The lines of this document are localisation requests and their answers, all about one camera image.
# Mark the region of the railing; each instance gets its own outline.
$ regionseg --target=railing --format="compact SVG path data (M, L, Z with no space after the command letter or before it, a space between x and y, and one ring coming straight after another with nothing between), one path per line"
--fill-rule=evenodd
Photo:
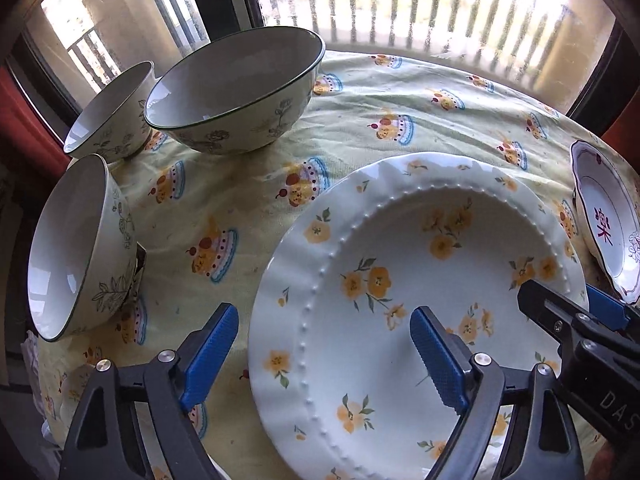
M334 50L378 51L486 72L532 88L572 11L567 0L260 0L266 25L322 35Z
M204 24L191 0L154 0L181 54L186 55L208 41Z
M67 51L84 78L97 92L121 72L114 55L104 46L95 27L80 36Z

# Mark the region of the tablecloth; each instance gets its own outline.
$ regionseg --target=tablecloth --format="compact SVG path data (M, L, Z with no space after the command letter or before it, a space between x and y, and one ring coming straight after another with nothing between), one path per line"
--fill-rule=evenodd
M261 427L246 348L260 277L300 211L380 158L419 151L471 156L529 186L558 215L586 281L607 290L575 222L568 151L575 139L613 162L637 208L638 174L569 118L471 73L396 56L327 52L302 117L251 153L205 155L155 132L142 152L111 165L147 251L138 304L90 332L39 340L40 387L55 439L63 444L66 436L61 384L72 370L105 357L118 366L147 362L177 348L228 301L239 311L238 338L192 421L234 480L295 479ZM602 439L585 425L578 432L588 465ZM154 465L154 473L168 478L166 465Z

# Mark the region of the metal screw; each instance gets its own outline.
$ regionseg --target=metal screw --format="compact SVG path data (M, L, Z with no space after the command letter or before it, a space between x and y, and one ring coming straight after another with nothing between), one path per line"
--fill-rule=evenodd
M111 368L111 361L109 361L108 359L98 361L98 364L95 365L95 369L99 372L106 372L109 368Z
M542 375L551 375L554 371L551 369L551 366L544 364L544 363L540 363L538 365L538 373L542 374Z
M162 350L158 354L158 361L163 363L170 363L175 359L175 352L173 350Z
M474 361L480 366L487 366L491 364L491 358L487 354L483 354L482 352L474 355Z

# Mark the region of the table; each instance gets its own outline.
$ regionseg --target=table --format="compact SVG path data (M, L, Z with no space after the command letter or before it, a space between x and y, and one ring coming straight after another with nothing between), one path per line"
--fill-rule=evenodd
M246 346L260 277L299 212L380 158L418 151L468 155L529 186L558 215L586 281L608 290L575 224L568 151L575 139L606 154L638 208L638 174L583 127L505 86L396 56L327 52L314 96L293 129L245 155L205 155L155 132L141 153L110 168L147 250L138 305L90 332L39 340L40 387L55 439L63 444L66 436L60 386L71 370L104 357L118 366L147 362L177 348L228 301L239 311L238 338L192 420L207 452L234 480L297 478L261 427ZM309 182L312 171L322 178ZM226 247L216 255L207 239L218 231L226 234ZM584 423L577 429L588 466L603 439ZM156 478L169 478L166 465L154 460Z

